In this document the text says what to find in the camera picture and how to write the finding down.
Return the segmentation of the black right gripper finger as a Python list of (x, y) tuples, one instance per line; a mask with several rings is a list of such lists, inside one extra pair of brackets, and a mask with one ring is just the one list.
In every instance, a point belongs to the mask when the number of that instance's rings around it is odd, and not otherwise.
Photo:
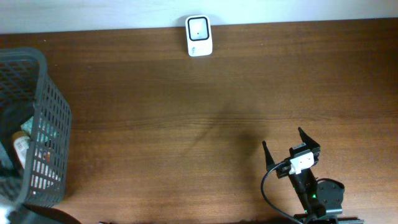
[(266, 170), (271, 170), (275, 167), (275, 162), (271, 156), (271, 153), (267, 147), (267, 143), (265, 141), (262, 142), (262, 146), (264, 149), (265, 159), (266, 159)]
[(317, 143), (308, 134), (306, 134), (301, 127), (298, 127), (298, 131), (302, 142), (305, 143), (310, 149), (315, 149), (320, 147), (319, 143)]

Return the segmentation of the pale green tissue packet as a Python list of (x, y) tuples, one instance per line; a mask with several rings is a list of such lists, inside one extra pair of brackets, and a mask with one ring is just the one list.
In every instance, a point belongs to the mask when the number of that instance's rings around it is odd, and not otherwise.
[[(29, 136), (32, 136), (33, 125), (34, 125), (34, 117), (31, 117), (21, 125), (21, 130), (25, 131)], [(50, 140), (50, 138), (57, 137), (56, 129), (50, 123), (44, 121), (42, 118), (39, 119), (38, 128), (39, 128), (39, 132), (37, 134), (38, 142), (44, 143)]]

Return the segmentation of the white tube with tan cap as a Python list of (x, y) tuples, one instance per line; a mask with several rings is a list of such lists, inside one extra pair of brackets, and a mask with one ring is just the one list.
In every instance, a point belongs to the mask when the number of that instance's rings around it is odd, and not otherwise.
[(29, 149), (30, 137), (25, 131), (18, 131), (12, 135), (13, 147), (16, 151), (18, 159), (23, 169), (25, 169), (25, 162), (27, 157), (27, 150)]

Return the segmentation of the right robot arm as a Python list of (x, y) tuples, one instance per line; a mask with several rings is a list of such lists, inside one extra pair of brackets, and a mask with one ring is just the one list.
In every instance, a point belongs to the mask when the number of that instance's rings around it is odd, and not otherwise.
[[(261, 194), (266, 203), (285, 217), (289, 223), (364, 223), (357, 217), (343, 217), (342, 203), (345, 185), (329, 178), (318, 179), (311, 168), (319, 161), (321, 147), (302, 128), (298, 128), (302, 143), (289, 149), (290, 156), (275, 163), (265, 141), (262, 142), (266, 159), (266, 173), (261, 180)], [(288, 177), (304, 209), (293, 216), (277, 208), (266, 196), (265, 181), (275, 172), (278, 179)]]

